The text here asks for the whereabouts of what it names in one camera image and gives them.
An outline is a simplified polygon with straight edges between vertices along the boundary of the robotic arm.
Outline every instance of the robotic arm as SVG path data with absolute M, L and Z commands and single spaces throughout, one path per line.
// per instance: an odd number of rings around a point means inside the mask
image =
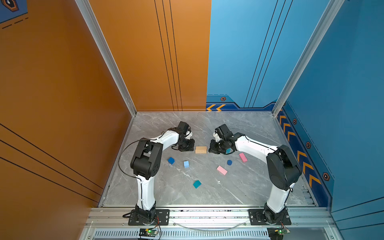
M 139 188 L 139 199 L 135 206 L 137 220 L 144 223 L 154 221 L 154 176 L 159 171 L 162 152 L 171 145 L 178 145 L 181 152 L 193 151 L 195 140 L 190 139 L 191 137 L 189 125 L 180 122 L 178 127 L 168 129 L 163 135 L 139 141 L 131 160 L 131 168 Z
M 270 197 L 264 205 L 264 216 L 269 224 L 282 221 L 288 214 L 285 202 L 289 192 L 301 175 L 299 163 L 291 149 L 285 145 L 267 145 L 239 132 L 233 134 L 225 124 L 216 128 L 213 136 L 215 139 L 211 140 L 209 152 L 225 154 L 231 148 L 233 151 L 255 156 L 268 165 L 269 178 L 273 185 Z

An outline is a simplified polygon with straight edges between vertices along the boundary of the orange chevron arrow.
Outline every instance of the orange chevron arrow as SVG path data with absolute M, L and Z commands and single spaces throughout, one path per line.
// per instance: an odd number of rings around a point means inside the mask
M 305 175 L 305 167 L 309 167 L 310 169 L 313 170 L 313 167 L 312 167 L 311 165 L 309 165 L 309 164 L 306 163 L 306 162 L 303 162 L 303 173 L 304 173 L 304 175 Z
M 211 107 L 213 107 L 213 106 L 215 106 L 215 105 L 216 105 L 216 104 L 212 104 L 211 106 L 209 106 L 209 107 L 207 108 L 207 110 L 208 110 L 208 111 L 212 111 L 212 110 L 211 110 Z
M 221 105 L 220 107 L 216 108 L 216 110 L 217 110 L 217 111 L 221 111 L 220 108 L 222 108 L 222 107 L 224 107 L 224 106 L 225 106 L 225 104 L 223 104 L 223 105 Z
M 284 123 L 283 126 L 284 126 L 284 133 L 285 133 L 285 127 L 290 127 L 291 125 L 289 125 L 289 123 Z
M 281 119 L 282 119 L 282 118 L 285 118 L 285 119 L 286 119 L 287 117 L 286 117 L 286 116 L 283 116 L 283 115 L 280 116 L 280 125 L 281 125 Z
M 300 162 L 300 155 L 307 157 L 307 155 L 303 152 L 297 151 L 297 161 Z
M 290 132 L 290 131 L 288 131 L 288 142 L 289 142 L 289 136 L 290 135 L 294 135 L 294 136 L 296 136 L 296 134 L 294 133 L 294 132 Z
M 312 188 L 312 180 L 315 180 L 316 182 L 318 182 L 319 184 L 321 184 L 321 182 L 320 182 L 319 179 L 315 178 L 314 176 L 312 176 L 312 175 L 310 174 L 310 187 L 311 187 L 311 188 Z

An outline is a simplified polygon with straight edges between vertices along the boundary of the light pink rectangular block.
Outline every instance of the light pink rectangular block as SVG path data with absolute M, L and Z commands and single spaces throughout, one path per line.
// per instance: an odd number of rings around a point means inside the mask
M 248 159 L 245 157 L 244 153 L 240 153 L 239 156 L 240 156 L 241 160 L 243 160 L 243 162 L 248 161 Z
M 221 172 L 222 174 L 227 174 L 227 170 L 225 170 L 222 166 L 219 166 L 218 168 L 217 168 L 217 170 L 219 171 L 219 172 Z

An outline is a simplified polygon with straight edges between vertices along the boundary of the gray marble surface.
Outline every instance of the gray marble surface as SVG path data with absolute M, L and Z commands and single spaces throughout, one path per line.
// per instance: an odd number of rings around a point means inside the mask
M 241 132 L 254 140 L 270 145 L 287 144 L 278 123 L 269 112 L 139 112 L 133 120 L 127 144 L 142 137 L 153 138 L 176 127 L 180 121 L 188 123 L 193 132 L 195 146 L 209 148 L 212 134 L 218 126 L 226 124 L 233 132 Z M 132 144 L 123 153 L 122 169 L 133 175 L 130 162 L 137 144 Z M 156 204 L 250 204 L 263 206 L 268 200 L 272 183 L 269 180 L 267 165 L 261 160 L 246 154 L 248 162 L 243 163 L 240 152 L 231 155 L 195 154 L 179 152 L 171 148 L 162 153 L 159 172 L 155 176 Z M 168 158 L 175 159 L 170 165 Z M 189 161 L 184 168 L 183 161 Z M 225 168 L 222 175 L 216 168 Z M 193 183 L 199 180 L 202 185 L 195 189 Z M 300 179 L 289 195 L 287 205 L 306 205 L 302 189 L 306 185 Z M 137 182 L 116 168 L 104 201 L 104 205 L 135 205 L 137 202 Z

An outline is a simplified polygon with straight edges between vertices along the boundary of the black mounting plate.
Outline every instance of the black mounting plate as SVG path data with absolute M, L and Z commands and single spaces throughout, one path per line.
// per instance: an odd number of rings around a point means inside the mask
M 128 221 L 129 226 L 155 226 L 157 224 L 157 217 L 159 217 L 160 226 L 166 226 L 169 223 L 169 209 L 156 209 L 155 220 L 149 225 L 145 224 L 142 221 L 136 221 L 136 215 L 137 213 L 135 212 L 135 210 L 132 210 Z
M 265 216 L 263 214 L 264 209 L 248 209 L 249 220 L 251 225 L 268 225 L 273 226 L 271 224 L 266 223 Z M 284 225 L 291 225 L 291 219 L 288 215 L 288 212 L 283 217 Z

